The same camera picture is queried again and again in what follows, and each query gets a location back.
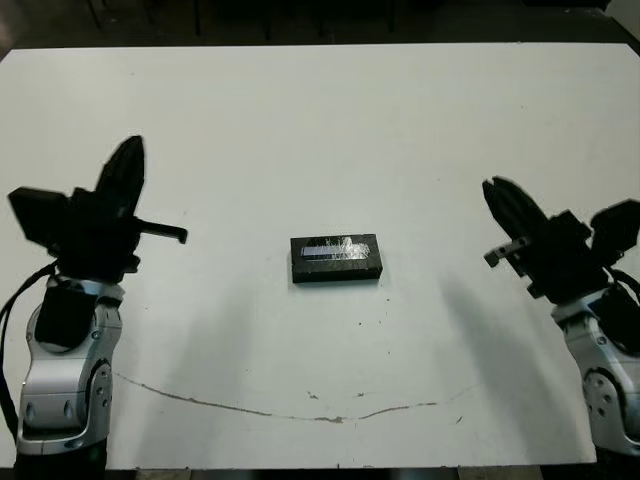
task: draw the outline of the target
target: black block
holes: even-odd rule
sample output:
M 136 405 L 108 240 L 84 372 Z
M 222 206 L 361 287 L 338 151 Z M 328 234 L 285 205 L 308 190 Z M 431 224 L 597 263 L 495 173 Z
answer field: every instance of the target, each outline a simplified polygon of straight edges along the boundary
M 291 272 L 293 283 L 380 278 L 376 236 L 292 238 Z

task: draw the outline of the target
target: crack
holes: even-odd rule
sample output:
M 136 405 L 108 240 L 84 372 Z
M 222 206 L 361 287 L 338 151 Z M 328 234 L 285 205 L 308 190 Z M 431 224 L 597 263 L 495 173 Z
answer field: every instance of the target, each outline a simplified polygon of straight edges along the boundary
M 367 415 L 363 415 L 360 417 L 341 417 L 341 416 L 337 416 L 337 417 L 298 417 L 295 415 L 280 415 L 277 413 L 272 413 L 272 412 L 263 412 L 261 410 L 253 410 L 250 408 L 242 408 L 242 407 L 234 407 L 232 405 L 225 405 L 223 403 L 215 403 L 215 402 L 206 402 L 204 400 L 198 400 L 197 398 L 193 398 L 193 397 L 183 397 L 182 395 L 176 395 L 173 393 L 169 393 L 169 392 L 165 392 L 163 390 L 158 390 L 157 388 L 153 388 L 150 387 L 149 385 L 146 385 L 144 383 L 141 382 L 136 382 L 135 380 L 132 380 L 128 377 L 125 377 L 124 375 L 118 373 L 118 372 L 113 372 L 113 374 L 118 377 L 121 378 L 122 380 L 124 380 L 127 383 L 130 383 L 131 385 L 135 385 L 137 387 L 143 388 L 145 390 L 148 390 L 149 392 L 153 392 L 156 393 L 160 396 L 166 397 L 166 398 L 170 398 L 172 400 L 179 400 L 181 402 L 187 402 L 187 403 L 192 403 L 194 405 L 202 405 L 205 407 L 213 407 L 213 408 L 220 408 L 222 410 L 229 410 L 232 412 L 239 412 L 239 413 L 248 413 L 250 415 L 258 415 L 260 417 L 271 417 L 271 418 L 278 418 L 278 419 L 282 419 L 282 420 L 297 420 L 297 421 L 302 421 L 302 422 L 327 422 L 327 423 L 334 423 L 334 424 L 342 424 L 344 422 L 357 422 L 359 420 L 367 420 L 369 418 L 375 417 L 377 415 L 382 415 L 384 413 L 389 413 L 389 412 L 397 412 L 400 410 L 410 410 L 412 408 L 421 408 L 421 407 L 433 407 L 438 405 L 438 403 L 436 402 L 421 402 L 421 403 L 414 403 L 411 405 L 401 405 L 401 406 L 397 406 L 397 407 L 388 407 L 388 408 L 384 408 L 382 410 L 376 410 L 375 412 L 371 412 Z M 447 401 L 443 402 L 444 404 L 448 404 L 453 402 L 455 399 L 457 399 L 458 397 L 464 395 L 465 393 L 467 393 L 469 390 L 472 390 L 474 388 L 476 388 L 478 385 L 480 385 L 479 383 L 475 384 L 475 385 L 471 385 L 461 391 L 459 391 L 458 393 L 456 393 L 453 397 L 449 398 Z

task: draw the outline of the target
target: white table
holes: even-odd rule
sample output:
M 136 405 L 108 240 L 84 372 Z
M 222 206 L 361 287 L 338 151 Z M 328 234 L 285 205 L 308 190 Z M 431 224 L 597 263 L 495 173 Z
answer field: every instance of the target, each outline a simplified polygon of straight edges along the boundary
M 587 221 L 640 195 L 640 62 L 621 45 L 14 51 L 0 192 L 92 188 L 144 135 L 144 238 L 116 350 L 113 468 L 594 460 L 546 300 L 483 254 L 481 181 Z M 8 203 L 1 296 L 45 264 Z M 294 286 L 289 238 L 376 233 L 378 284 Z M 640 274 L 638 252 L 625 260 Z M 15 397 L 42 296 L 13 312 Z M 13 462 L 0 435 L 0 466 Z

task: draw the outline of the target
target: black floor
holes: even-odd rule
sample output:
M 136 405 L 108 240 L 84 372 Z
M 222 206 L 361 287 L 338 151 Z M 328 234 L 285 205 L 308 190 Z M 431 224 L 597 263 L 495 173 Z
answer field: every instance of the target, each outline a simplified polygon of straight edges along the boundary
M 0 56 L 11 47 L 633 42 L 598 8 L 521 0 L 91 1 L 97 24 L 89 0 L 0 0 Z

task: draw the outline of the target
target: black cable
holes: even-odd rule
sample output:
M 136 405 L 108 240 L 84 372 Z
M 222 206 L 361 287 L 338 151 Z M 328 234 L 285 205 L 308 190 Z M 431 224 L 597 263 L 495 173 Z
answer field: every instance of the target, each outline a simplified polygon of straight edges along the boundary
M 0 323 L 4 320 L 4 324 L 2 325 L 2 337 L 0 338 L 0 407 L 2 407 L 2 414 L 4 415 L 7 427 L 9 428 L 9 431 L 11 432 L 14 440 L 16 440 L 18 435 L 18 414 L 16 413 L 16 407 L 13 404 L 13 400 L 11 398 L 11 392 L 9 391 L 9 386 L 7 385 L 7 379 L 4 376 L 4 342 L 7 336 L 9 315 L 11 315 L 11 309 L 16 303 L 16 300 L 20 295 L 22 295 L 25 290 L 31 287 L 42 277 L 55 275 L 56 263 L 57 262 L 53 262 L 46 267 L 41 268 L 36 273 L 27 278 L 25 282 L 20 286 L 18 291 L 14 293 L 11 298 L 9 298 L 9 300 L 7 300 L 7 303 L 4 304 L 2 310 L 0 310 Z
M 633 293 L 635 293 L 636 298 L 638 299 L 638 303 L 640 303 L 640 282 L 638 282 L 635 278 L 633 278 L 628 273 L 623 272 L 622 270 L 610 270 L 611 276 L 617 282 L 624 283 L 628 286 Z

